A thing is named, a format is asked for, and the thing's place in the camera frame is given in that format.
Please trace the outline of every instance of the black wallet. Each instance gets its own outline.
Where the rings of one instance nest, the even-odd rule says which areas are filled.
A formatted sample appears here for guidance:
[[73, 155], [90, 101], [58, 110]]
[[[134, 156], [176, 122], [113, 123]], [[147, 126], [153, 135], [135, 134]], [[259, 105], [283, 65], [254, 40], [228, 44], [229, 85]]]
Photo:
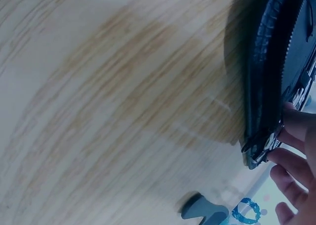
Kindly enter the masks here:
[[250, 169], [280, 146], [282, 108], [301, 110], [315, 78], [316, 0], [260, 0], [246, 66], [246, 155]]

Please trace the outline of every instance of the human hand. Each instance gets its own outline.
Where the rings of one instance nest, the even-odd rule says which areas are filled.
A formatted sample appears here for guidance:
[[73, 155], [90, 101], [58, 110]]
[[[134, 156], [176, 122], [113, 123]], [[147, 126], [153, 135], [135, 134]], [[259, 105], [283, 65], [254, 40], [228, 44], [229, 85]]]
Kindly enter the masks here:
[[[316, 114], [296, 111], [287, 103], [284, 110], [284, 129], [279, 140], [303, 152], [307, 160], [286, 150], [277, 148], [268, 154], [268, 160], [276, 163], [271, 178], [280, 191], [298, 210], [295, 215], [285, 203], [276, 207], [281, 225], [316, 224]], [[301, 188], [295, 178], [308, 191]]]

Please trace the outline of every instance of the light wood tabletop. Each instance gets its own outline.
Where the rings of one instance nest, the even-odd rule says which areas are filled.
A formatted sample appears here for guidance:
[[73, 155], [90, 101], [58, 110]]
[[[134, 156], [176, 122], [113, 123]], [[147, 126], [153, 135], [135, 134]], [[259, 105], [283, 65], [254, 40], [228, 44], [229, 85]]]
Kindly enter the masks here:
[[256, 0], [0, 0], [0, 224], [196, 225], [243, 164]]

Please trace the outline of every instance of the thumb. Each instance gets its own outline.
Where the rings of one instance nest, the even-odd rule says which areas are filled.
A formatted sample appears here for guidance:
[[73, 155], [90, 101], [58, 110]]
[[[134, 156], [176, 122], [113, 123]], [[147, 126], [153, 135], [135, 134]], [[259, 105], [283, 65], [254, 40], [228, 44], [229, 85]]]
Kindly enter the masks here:
[[305, 141], [307, 129], [316, 127], [316, 114], [285, 109], [283, 115], [285, 130], [301, 141]]
[[316, 177], [316, 127], [310, 127], [306, 131], [305, 154], [307, 162]]

